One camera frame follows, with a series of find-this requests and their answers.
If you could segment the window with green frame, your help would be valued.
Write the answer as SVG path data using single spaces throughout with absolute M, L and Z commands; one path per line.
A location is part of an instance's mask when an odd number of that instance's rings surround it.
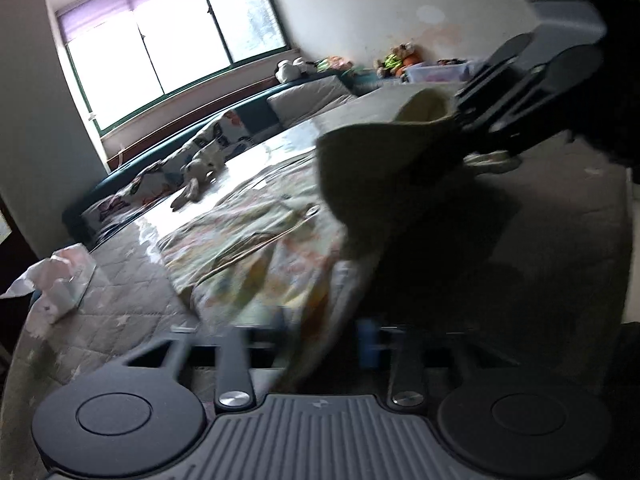
M 290 45 L 271 0 L 82 0 L 56 19 L 99 134 Z

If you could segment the butterfly print pillow left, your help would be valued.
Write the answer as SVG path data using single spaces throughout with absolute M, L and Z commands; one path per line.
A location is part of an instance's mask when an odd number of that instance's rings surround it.
M 121 226 L 183 186 L 183 167 L 192 155 L 153 162 L 123 188 L 87 208 L 81 218 L 91 243 L 102 242 Z

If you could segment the blue sofa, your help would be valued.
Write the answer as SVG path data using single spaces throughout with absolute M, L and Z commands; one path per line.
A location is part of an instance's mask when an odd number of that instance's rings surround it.
M 221 146 L 228 148 L 231 156 L 236 156 L 248 150 L 251 146 L 265 141 L 284 130 L 277 118 L 268 99 L 285 90 L 295 88 L 301 84 L 310 84 L 315 80 L 326 77 L 336 77 L 354 96 L 364 96 L 365 94 L 382 87 L 385 84 L 383 79 L 375 74 L 352 74 L 341 73 L 336 70 L 328 70 L 322 74 L 315 74 L 307 78 L 302 78 L 288 84 L 275 84 L 270 82 L 260 82 L 257 92 L 250 88 L 243 88 L 224 96 L 214 102 L 208 103 L 198 110 L 187 114 L 168 126 L 170 136 L 166 136 L 160 142 L 153 144 L 151 141 L 157 137 L 155 133 L 150 134 L 143 140 L 146 146 L 144 150 L 134 148 L 127 153 L 124 162 L 113 169 L 111 173 L 96 185 L 88 194 L 81 197 L 76 203 L 71 204 L 62 213 L 62 220 L 67 231 L 73 240 L 79 243 L 93 243 L 93 237 L 98 230 L 89 226 L 89 221 L 81 215 L 88 208 L 116 193 L 147 166 L 158 162 L 161 159 L 175 153 L 183 144 L 195 138 L 196 134 L 214 119 L 235 117 L 240 121 L 245 131 L 240 134 L 240 140 L 235 142 L 229 133 L 221 132 L 216 138 L 221 140 Z

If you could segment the pink green plush toy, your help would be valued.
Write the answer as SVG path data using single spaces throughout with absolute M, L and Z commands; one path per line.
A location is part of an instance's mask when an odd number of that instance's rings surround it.
M 328 70 L 338 70 L 339 72 L 348 72 L 354 67 L 354 63 L 342 56 L 331 55 L 316 63 L 317 72 L 323 73 Z

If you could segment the grey cushion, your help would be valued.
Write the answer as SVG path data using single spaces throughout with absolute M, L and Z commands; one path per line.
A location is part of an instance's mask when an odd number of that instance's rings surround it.
M 321 78 L 270 96 L 267 102 L 285 129 L 342 106 L 356 96 L 337 76 Z

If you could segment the tissue pack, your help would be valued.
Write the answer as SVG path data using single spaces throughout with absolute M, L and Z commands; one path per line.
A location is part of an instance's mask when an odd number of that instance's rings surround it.
M 59 249 L 30 266 L 1 295 L 2 299 L 39 292 L 28 319 L 53 325 L 79 306 L 96 272 L 96 262 L 81 243 Z

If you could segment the clear plastic storage box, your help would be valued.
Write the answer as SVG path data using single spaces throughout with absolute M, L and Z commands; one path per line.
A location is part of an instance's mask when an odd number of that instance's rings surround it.
M 450 65 L 411 65 L 405 70 L 410 84 L 419 82 L 465 82 L 483 66 L 483 62 L 466 61 Z

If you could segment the black white plush toy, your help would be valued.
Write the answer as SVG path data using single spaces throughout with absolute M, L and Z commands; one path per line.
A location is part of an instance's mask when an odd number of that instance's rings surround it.
M 280 61 L 274 71 L 274 76 L 280 84 L 288 84 L 289 82 L 299 79 L 307 79 L 317 72 L 318 66 L 315 62 L 309 62 L 303 58 L 296 58 L 293 61 Z

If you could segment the white plush bunny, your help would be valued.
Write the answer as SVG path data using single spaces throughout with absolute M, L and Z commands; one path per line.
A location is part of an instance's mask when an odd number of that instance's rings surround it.
M 225 166 L 224 152 L 216 140 L 201 148 L 190 162 L 181 168 L 183 187 L 170 204 L 171 209 L 176 211 L 187 203 L 197 203 L 202 193 L 224 171 Z

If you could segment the colourful patterned child garment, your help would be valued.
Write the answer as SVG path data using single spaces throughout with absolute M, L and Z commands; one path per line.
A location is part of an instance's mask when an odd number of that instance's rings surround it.
M 420 349 L 472 327 L 472 288 L 509 206 L 476 180 L 455 93 L 395 87 L 332 110 L 310 151 L 160 240 L 169 281 L 205 333 L 283 315 L 261 392 L 349 382 L 360 318 L 400 326 Z

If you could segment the brown orange plush toys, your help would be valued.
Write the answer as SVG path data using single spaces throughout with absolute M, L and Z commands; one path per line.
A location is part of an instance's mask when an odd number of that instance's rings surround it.
M 378 78 L 402 78 L 408 67 L 422 62 L 420 52 L 411 42 L 407 42 L 391 48 L 390 53 L 382 60 L 376 60 L 374 66 Z

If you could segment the butterfly print pillow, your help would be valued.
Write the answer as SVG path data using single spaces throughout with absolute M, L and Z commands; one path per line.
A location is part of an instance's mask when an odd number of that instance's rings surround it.
M 153 162 L 123 188 L 87 208 L 81 218 L 91 243 L 102 242 L 121 226 L 183 186 L 183 167 L 192 155 Z
M 227 110 L 214 117 L 192 141 L 199 148 L 205 148 L 215 141 L 225 160 L 235 158 L 255 145 L 252 135 L 235 110 Z

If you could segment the butterfly print pillow right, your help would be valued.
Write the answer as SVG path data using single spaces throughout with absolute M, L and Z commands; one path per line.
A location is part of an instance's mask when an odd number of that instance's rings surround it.
M 199 148 L 205 148 L 215 141 L 225 160 L 235 158 L 255 145 L 252 135 L 235 110 L 227 110 L 214 117 L 192 141 Z

